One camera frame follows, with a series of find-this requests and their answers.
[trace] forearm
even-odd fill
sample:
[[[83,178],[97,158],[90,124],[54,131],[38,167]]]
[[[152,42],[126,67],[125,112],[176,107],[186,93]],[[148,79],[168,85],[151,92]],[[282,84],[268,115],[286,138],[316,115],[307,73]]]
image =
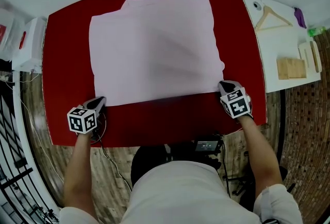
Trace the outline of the forearm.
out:
[[[254,121],[247,116],[239,117],[242,124],[251,169],[256,180],[256,195],[267,186],[282,183],[274,150],[260,132]]]
[[[96,218],[92,201],[90,134],[78,136],[64,179],[64,205],[82,209]]]

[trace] person's right arm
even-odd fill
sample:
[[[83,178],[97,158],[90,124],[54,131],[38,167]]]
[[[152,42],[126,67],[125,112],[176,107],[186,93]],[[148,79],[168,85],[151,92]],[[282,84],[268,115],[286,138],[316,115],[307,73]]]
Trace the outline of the person's right arm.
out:
[[[253,119],[238,117],[245,135],[251,169],[256,181],[256,198],[267,187],[282,184],[278,161],[274,150],[260,132]]]

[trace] brick floor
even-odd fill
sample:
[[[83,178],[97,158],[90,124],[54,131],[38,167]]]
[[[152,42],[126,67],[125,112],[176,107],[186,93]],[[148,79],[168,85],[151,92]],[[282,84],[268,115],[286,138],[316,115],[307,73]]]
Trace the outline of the brick floor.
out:
[[[286,187],[305,224],[314,224],[330,205],[330,30],[316,36],[321,80],[286,90],[286,132],[281,165]]]

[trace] display screen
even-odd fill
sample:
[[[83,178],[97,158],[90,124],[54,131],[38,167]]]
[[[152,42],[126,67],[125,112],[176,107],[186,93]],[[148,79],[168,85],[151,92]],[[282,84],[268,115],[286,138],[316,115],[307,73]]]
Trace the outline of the display screen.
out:
[[[196,145],[197,152],[215,151],[219,141],[198,141]]]

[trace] white t-shirt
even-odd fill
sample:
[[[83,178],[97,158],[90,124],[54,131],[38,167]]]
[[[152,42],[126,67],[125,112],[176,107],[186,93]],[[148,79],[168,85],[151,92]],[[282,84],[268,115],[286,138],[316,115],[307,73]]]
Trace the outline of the white t-shirt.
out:
[[[121,223],[261,223],[261,216],[285,224],[302,224],[298,205],[283,185],[263,191],[256,199],[254,212],[250,212],[229,198],[213,167],[174,161],[153,168],[139,179]],[[64,208],[60,223],[98,222],[82,210]]]

